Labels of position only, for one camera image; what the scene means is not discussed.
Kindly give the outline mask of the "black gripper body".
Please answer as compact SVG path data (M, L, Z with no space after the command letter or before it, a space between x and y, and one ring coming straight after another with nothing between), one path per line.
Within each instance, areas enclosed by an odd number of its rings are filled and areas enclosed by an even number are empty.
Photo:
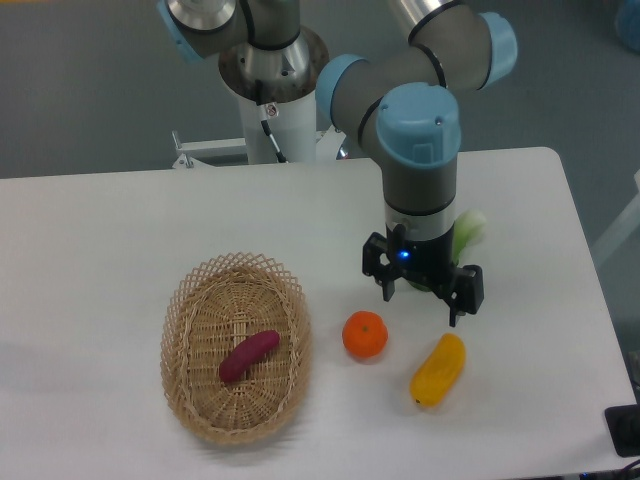
M402 278L430 289L451 283L455 270L453 228L437 238L420 241L410 240L401 224L387 228L386 233L387 258Z

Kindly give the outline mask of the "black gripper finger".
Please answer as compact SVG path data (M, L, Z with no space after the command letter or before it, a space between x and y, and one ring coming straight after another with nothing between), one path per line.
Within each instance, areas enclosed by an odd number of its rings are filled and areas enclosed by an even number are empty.
M362 273L374 279L382 289L383 300L389 302L395 293L395 281L400 277L400 271L391 261L382 262L386 254L386 238L373 232L362 248Z
M451 264L445 282L434 290L449 308L449 326L455 327L460 317L475 315L484 301L484 276L479 265L459 267Z

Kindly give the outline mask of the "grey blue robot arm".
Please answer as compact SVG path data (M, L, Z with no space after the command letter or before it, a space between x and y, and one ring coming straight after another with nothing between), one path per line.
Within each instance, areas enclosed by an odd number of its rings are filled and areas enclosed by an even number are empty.
M157 9L186 60L217 59L241 109L250 163L314 160L323 115L380 167L386 230L365 242L362 270L385 299L401 278L443 300L451 322L479 310L482 270L453 254L455 93L512 71L518 44L504 17L461 1L399 1L407 45L372 62L330 57L296 1L161 1Z

